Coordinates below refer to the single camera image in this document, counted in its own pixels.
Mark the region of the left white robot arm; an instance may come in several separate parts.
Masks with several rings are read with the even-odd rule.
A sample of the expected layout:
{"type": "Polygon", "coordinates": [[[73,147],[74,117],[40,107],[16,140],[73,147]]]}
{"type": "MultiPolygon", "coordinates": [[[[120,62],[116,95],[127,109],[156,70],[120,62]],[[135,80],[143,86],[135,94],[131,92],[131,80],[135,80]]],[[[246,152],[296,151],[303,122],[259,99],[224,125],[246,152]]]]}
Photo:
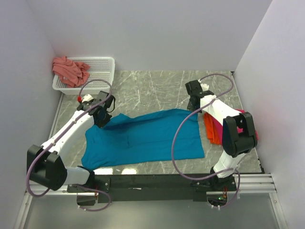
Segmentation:
{"type": "Polygon", "coordinates": [[[115,97],[100,91],[96,98],[87,94],[79,97],[79,105],[71,119],[41,146],[32,145],[27,151],[27,181],[36,182],[47,190],[56,191],[64,185],[78,185],[89,192],[95,187],[92,169],[66,167],[62,158],[91,127],[104,127],[111,119],[110,108],[115,97]]]}

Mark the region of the blue t shirt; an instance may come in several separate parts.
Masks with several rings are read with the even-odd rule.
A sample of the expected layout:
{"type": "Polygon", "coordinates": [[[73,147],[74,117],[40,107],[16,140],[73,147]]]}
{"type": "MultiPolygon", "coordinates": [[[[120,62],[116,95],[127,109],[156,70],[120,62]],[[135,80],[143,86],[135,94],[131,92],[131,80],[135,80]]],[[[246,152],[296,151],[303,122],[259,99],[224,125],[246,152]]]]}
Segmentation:
{"type": "Polygon", "coordinates": [[[85,133],[86,150],[82,166],[99,167],[152,161],[197,159],[204,157],[197,117],[182,121],[190,112],[170,109],[135,118],[119,114],[102,128],[85,133]]]}

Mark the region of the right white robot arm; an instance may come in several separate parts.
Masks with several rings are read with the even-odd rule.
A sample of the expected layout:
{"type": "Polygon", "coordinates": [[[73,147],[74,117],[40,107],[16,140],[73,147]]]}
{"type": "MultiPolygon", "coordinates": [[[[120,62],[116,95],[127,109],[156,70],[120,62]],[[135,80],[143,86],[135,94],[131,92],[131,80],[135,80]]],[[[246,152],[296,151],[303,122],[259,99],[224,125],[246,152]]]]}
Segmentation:
{"type": "Polygon", "coordinates": [[[216,173],[209,178],[209,185],[214,190],[225,186],[225,178],[233,173],[239,161],[257,145],[253,117],[249,112],[240,112],[216,98],[209,90],[204,91],[198,80],[185,84],[190,100],[187,110],[195,111],[204,107],[222,127],[223,153],[212,168],[216,173]]]}

